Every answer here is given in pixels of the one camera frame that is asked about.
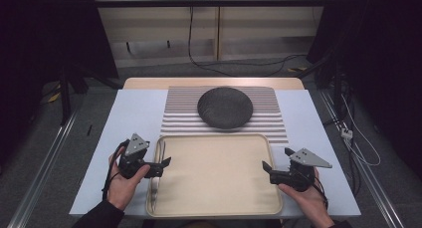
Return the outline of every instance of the wooden table edge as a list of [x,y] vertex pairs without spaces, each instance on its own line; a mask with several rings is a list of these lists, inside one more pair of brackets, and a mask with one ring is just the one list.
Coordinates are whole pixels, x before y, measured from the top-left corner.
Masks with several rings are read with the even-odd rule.
[[129,78],[124,90],[167,90],[169,87],[237,86],[269,87],[274,90],[304,90],[298,78]]

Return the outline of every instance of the table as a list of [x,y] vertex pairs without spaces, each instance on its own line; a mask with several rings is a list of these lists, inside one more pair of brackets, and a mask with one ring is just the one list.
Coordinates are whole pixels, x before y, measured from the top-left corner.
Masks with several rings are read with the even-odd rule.
[[[128,79],[124,89],[117,93],[114,105],[108,117],[102,137],[88,168],[86,177],[70,211],[71,215],[83,215],[101,200],[106,174],[107,158],[117,144],[136,131],[151,141],[155,147],[165,100],[169,86],[243,86],[272,87],[276,91],[280,110],[284,115],[290,148],[299,150],[303,147],[313,151],[332,164],[332,169],[319,169],[320,180],[329,199],[328,213],[333,217],[351,217],[360,215],[348,183],[341,170],[332,146],[326,136],[317,115],[313,101],[304,90],[299,79],[274,78],[132,78]],[[272,147],[275,168],[287,169],[289,159],[281,147]],[[145,160],[152,160],[153,149],[149,149]],[[151,218],[145,210],[148,182],[141,182],[132,202],[125,210],[127,216]],[[248,216],[255,219],[294,218],[303,216],[298,205],[282,194],[284,206],[275,215]]]

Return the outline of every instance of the wooden tray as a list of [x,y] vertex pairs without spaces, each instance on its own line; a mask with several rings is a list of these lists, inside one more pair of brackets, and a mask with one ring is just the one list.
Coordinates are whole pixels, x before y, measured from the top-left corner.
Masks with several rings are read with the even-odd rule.
[[276,214],[282,209],[262,160],[272,166],[260,134],[163,136],[155,161],[171,156],[161,178],[150,182],[146,210],[153,217]]

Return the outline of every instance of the black sleeve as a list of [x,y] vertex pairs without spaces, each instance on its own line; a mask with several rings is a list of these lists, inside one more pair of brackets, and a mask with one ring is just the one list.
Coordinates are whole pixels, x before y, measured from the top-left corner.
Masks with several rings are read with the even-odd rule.
[[329,228],[352,228],[350,224],[348,224],[347,221],[341,221],[341,222],[337,222],[334,221],[335,225],[330,226]]
[[115,228],[123,218],[124,212],[115,208],[111,203],[104,200],[91,211],[85,214],[74,224],[74,228]]

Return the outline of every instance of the tray rim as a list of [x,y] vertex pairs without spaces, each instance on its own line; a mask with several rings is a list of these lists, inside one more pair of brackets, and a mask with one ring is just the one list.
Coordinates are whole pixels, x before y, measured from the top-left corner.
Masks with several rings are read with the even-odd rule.
[[[161,150],[162,148],[160,147],[160,142],[164,141],[167,138],[199,138],[199,137],[238,137],[238,136],[245,136],[245,137],[259,137],[262,138],[265,141],[266,144],[266,149],[268,151],[268,155],[269,155],[269,163],[271,166],[274,167],[274,159],[273,159],[273,153],[271,150],[271,146],[270,143],[268,141],[268,139],[261,133],[225,133],[225,134],[196,134],[196,135],[164,135],[161,136],[157,143],[156,143],[156,147],[155,147],[155,151],[154,151],[154,162],[161,162],[163,160],[163,154],[161,154]],[[277,192],[277,197],[280,201],[280,206],[278,209],[276,209],[274,212],[255,212],[255,213],[245,213],[245,214],[165,214],[165,215],[156,215],[152,212],[152,204],[151,204],[151,196],[152,196],[152,186],[153,186],[153,182],[154,179],[156,179],[158,177],[155,178],[151,178],[149,180],[149,184],[148,184],[148,190],[147,190],[147,196],[146,196],[146,201],[145,201],[145,210],[146,213],[148,215],[150,215],[151,217],[154,218],[210,218],[210,217],[220,217],[220,218],[228,218],[228,217],[244,217],[244,216],[262,216],[262,215],[274,215],[279,213],[284,205],[284,201],[283,201],[283,197],[281,195],[281,192]]]

